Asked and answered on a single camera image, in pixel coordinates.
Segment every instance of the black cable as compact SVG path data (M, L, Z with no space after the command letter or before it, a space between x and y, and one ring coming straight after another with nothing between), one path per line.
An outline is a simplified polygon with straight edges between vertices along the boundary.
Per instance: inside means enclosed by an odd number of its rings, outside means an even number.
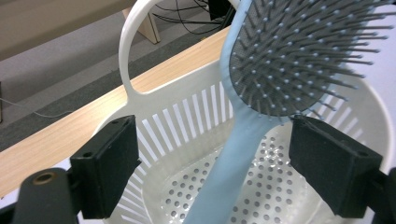
M158 15L158 14L155 14L155 13L152 13L152 15L157 17L160 20L174 22L174 23L184 22L186 24L187 23L189 23L189 24L221 24L220 21L180 21L180 20L177 20L177 19L161 16L161 15Z
M164 11L174 11L174 12L177 11L177 9L163 8L163 7L160 7L160 6L158 6L158 5L155 5L155 6L158 7L158 8L160 8L160 9L162 9L162 10L164 10ZM196 6L196 7L183 7L183 8L180 8L179 10L180 10L180 11L183 11L183 10L194 9L194 8L198 8L198 7L200 7L200 6Z
M177 15L178 15L178 18L179 18L181 24L183 25L183 27L184 27L190 34L194 34L194 35L203 35L203 34L206 34L206 33L211 32L211 31L214 31L214 30L216 30L216 29L219 29L219 26L218 26L218 27L215 27L215 28L213 28L213 29L211 29L211 30L204 31L204 32L201 32L201 33L196 33L196 32L193 32L193 31L189 30L189 28L187 28L187 26L185 25L185 22L181 19L180 11L178 10L178 1L175 0L175 2L176 2L176 8L177 8Z

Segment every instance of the cable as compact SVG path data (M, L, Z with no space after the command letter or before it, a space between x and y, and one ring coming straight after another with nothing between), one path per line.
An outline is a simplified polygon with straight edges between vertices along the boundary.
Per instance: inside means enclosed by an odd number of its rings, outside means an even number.
M196 33L196 32L193 32L193 31L189 30L189 28L187 28L187 26L185 25L185 23L184 23L183 20L181 19L180 11L178 10L178 1L175 0L175 2L176 2L176 8L177 8L177 15L178 15L178 18L179 18L181 24L183 25L183 27L184 27L190 34L202 35L202 34L206 34L206 33L209 33L209 32L211 32L211 31L214 31L214 30L216 30L216 29L219 29L219 26L218 26L218 27L216 27L216 28L213 28L213 29L211 29L211 30L204 31L204 32L201 32L201 33Z
M62 114L58 114L58 115L53 115L53 116L50 116L50 115L43 115L43 114L40 114L40 113L35 112L33 109L31 109L30 107L28 107L28 106L26 106L26 105L15 104L15 103L12 103L12 102L10 102L10 101L8 101L8 100L6 100L6 99L3 99L3 98L1 98L1 97L0 97L0 101L4 101L4 102L6 102L6 103L8 103L8 104L10 104L10 105L15 105L15 106L18 106L18 107L25 108L25 109L27 109L28 111L32 112L33 114L36 114L36 115L38 115L39 117L42 117L42 118L45 118L45 119L57 119L57 118L59 118L59 117L62 117L62 116L64 116L64 115L67 115L67 114L70 114L70 113L73 113L73 112L74 112L74 111L72 111L72 110L68 110L68 111L65 111L65 112L63 112Z
M177 9L169 9L169 8L163 8L163 7L160 7L160 6L158 6L158 5L155 5L156 7L158 7L158 8L160 8L160 9L162 9L162 10L164 10L164 11L177 11ZM196 6L196 7L184 7L184 8L180 8L179 10L180 11L183 11L183 10L188 10L188 9L194 9L194 8L198 8L198 7L200 7L200 6Z
M174 23L190 23L190 24L221 24L220 21L180 21L177 19L173 19L173 18L169 18L169 17L165 17L165 16L160 16L158 14L152 13L153 16L157 17L160 20L163 21L169 21L169 22L174 22Z

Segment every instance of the light blue handle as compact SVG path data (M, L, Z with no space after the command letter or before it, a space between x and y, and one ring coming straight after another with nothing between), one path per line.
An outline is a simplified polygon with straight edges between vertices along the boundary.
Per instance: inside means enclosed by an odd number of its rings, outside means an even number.
M268 119L235 118L231 135L183 223L227 223L260 141L273 126Z

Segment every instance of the screw hole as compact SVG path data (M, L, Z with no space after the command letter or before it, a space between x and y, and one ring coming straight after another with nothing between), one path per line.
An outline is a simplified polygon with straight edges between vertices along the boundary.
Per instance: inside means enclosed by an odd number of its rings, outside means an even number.
M36 176L35 179L33 179L33 184L34 185L44 185L44 184L49 183L55 177L56 177L55 173L46 172L46 173Z
M92 153L91 152L86 152L86 153L82 154L82 156L85 157L85 158L89 158L89 157L92 156Z

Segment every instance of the hairbrush bristle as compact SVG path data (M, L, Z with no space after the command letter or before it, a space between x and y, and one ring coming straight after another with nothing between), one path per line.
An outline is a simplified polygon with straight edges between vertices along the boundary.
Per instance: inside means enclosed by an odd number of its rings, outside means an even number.
M377 0L253 0L235 41L230 78L239 97L252 109L268 116L298 114L324 94L347 100L330 91L330 85L357 89L337 75L364 77L346 69L345 63L372 62L353 52L367 49L367 40L386 39L373 30L392 26L366 26L390 13L373 13L391 3ZM314 109L308 109L319 118Z

